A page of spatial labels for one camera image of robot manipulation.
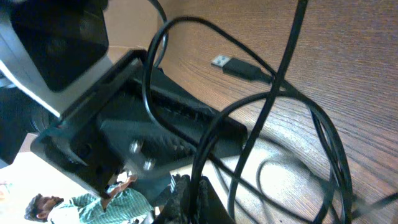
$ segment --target usb connector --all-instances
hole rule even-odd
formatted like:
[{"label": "usb connector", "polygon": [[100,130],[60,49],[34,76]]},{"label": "usb connector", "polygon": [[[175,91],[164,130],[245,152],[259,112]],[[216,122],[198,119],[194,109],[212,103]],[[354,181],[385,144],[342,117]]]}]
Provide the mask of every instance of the usb connector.
[{"label": "usb connector", "polygon": [[215,67],[221,68],[223,73],[236,78],[250,82],[259,81],[268,84],[272,82],[272,77],[262,72],[259,67],[237,58],[219,55],[211,61],[211,64]]}]

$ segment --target plaid shirt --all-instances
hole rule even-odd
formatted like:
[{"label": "plaid shirt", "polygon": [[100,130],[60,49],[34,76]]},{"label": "plaid shirt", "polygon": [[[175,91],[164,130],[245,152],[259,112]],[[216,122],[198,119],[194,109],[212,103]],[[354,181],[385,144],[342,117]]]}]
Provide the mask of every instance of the plaid shirt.
[{"label": "plaid shirt", "polygon": [[104,211],[101,199],[90,194],[71,198],[52,209],[48,221],[60,223],[122,223],[153,210],[139,192],[127,188],[118,193]]}]

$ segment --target metal usb tip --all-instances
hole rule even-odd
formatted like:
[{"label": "metal usb tip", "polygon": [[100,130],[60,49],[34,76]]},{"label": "metal usb tip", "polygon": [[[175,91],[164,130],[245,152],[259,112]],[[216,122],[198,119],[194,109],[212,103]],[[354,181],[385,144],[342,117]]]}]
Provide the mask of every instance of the metal usb tip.
[{"label": "metal usb tip", "polygon": [[211,65],[223,68],[224,65],[229,62],[229,60],[231,60],[230,57],[227,57],[225,55],[219,55],[211,61]]}]

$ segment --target wooden surface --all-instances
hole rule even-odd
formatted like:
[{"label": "wooden surface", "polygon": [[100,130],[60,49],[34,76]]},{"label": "wooden surface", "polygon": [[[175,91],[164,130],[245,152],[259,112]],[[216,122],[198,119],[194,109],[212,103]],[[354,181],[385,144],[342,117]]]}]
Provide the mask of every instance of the wooden surface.
[{"label": "wooden surface", "polygon": [[[277,70],[297,1],[163,0],[160,3],[169,18],[194,15],[218,24]],[[253,62],[211,30],[201,25],[181,24],[170,32],[162,67],[171,79],[218,110],[244,96],[269,89],[260,83],[227,77],[211,67],[211,60],[218,54]],[[289,82],[317,102],[334,122],[348,156],[354,192],[367,203],[398,190],[397,56],[397,2],[310,1],[286,75]],[[252,128],[263,103],[247,106],[232,117]],[[300,103],[277,100],[262,136],[281,142],[314,173],[328,177],[327,159],[308,110]],[[256,147],[269,150],[267,144]],[[267,181],[273,181],[271,175]],[[280,193],[279,201],[306,217],[314,217],[320,200],[311,201],[308,191],[311,184],[306,185],[307,196],[303,200],[294,198],[292,191],[283,196],[282,193],[289,190],[288,185],[274,186]],[[398,203],[394,203],[356,222],[398,223],[397,216]],[[284,221],[282,219],[282,215],[274,217],[276,222]]]}]

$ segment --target wood grain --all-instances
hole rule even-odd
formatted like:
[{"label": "wood grain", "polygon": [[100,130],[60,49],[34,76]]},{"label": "wood grain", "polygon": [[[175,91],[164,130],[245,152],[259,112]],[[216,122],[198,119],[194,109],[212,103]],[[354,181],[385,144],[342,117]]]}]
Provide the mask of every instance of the wood grain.
[{"label": "wood grain", "polygon": [[[169,18],[194,15],[218,24],[277,69],[297,2],[164,0],[160,3]],[[329,114],[345,146],[354,192],[367,203],[398,190],[397,11],[396,1],[310,1],[286,76]],[[269,89],[260,83],[227,77],[211,67],[210,61],[218,54],[254,63],[206,27],[180,24],[170,31],[161,66],[171,79],[218,110],[244,96]],[[251,128],[263,103],[253,103],[232,117]],[[262,135],[282,142],[313,172],[328,177],[327,159],[308,109],[300,103],[278,99]],[[269,149],[266,144],[257,147]],[[282,194],[279,197],[285,202]],[[309,200],[295,201],[297,209],[307,217],[316,214],[317,209],[309,209],[312,206]],[[397,213],[398,203],[394,203],[356,223],[393,223]]]}]

